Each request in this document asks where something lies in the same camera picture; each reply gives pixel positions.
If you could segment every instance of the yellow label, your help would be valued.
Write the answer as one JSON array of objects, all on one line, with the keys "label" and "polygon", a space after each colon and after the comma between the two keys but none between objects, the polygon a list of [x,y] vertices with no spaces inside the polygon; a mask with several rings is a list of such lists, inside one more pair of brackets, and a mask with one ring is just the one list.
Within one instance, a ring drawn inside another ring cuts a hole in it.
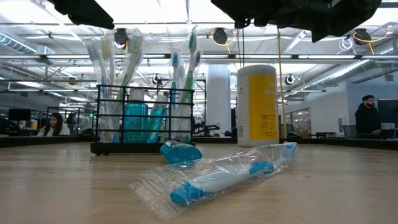
[{"label": "yellow label", "polygon": [[249,138],[279,139],[277,88],[275,75],[251,75],[249,78]]}]

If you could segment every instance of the black shirt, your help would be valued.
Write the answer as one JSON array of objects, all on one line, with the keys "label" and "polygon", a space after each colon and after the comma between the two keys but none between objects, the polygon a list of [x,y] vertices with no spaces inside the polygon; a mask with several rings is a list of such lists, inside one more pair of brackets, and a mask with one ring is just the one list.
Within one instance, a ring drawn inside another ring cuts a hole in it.
[{"label": "black shirt", "polygon": [[355,112],[356,130],[360,133],[371,134],[373,131],[381,129],[379,112],[376,108],[367,108],[363,103],[360,104]]}]

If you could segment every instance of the white plastic canister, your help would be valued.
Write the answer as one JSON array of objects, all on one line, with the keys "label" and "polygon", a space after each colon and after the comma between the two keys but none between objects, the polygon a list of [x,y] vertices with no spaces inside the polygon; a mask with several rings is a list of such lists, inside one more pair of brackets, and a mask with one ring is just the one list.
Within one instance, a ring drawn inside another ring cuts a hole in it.
[{"label": "white plastic canister", "polygon": [[276,69],[251,65],[238,70],[238,146],[279,143]]}]

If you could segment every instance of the dark hair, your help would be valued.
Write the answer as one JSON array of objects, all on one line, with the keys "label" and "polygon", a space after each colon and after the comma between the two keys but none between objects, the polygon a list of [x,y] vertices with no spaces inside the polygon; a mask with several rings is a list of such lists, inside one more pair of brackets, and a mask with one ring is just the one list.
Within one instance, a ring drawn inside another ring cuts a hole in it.
[{"label": "dark hair", "polygon": [[[57,123],[55,125],[54,132],[52,133],[52,135],[57,136],[61,133],[63,118],[62,118],[62,115],[60,115],[59,113],[53,113],[53,114],[51,114],[50,117],[52,117],[52,116],[57,119]],[[44,129],[44,136],[47,136],[49,131],[50,131],[50,120]]]},{"label": "dark hair", "polygon": [[368,99],[370,99],[370,98],[374,98],[374,96],[372,96],[372,95],[366,95],[366,96],[362,97],[362,101],[368,100]]},{"label": "dark hair", "polygon": [[70,113],[68,118],[67,118],[67,124],[74,124],[74,119],[75,118],[75,114],[74,113]]}]

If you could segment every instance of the table surface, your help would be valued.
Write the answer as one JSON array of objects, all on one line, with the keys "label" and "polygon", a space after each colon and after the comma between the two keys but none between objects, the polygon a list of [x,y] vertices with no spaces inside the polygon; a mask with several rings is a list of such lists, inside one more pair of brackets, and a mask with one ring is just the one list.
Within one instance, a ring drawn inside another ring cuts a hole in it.
[{"label": "table surface", "polygon": [[[200,144],[206,157],[242,151]],[[0,149],[0,220],[8,223],[398,223],[398,152],[301,145],[270,179],[162,221],[129,189],[165,161],[90,154],[88,143]]]}]

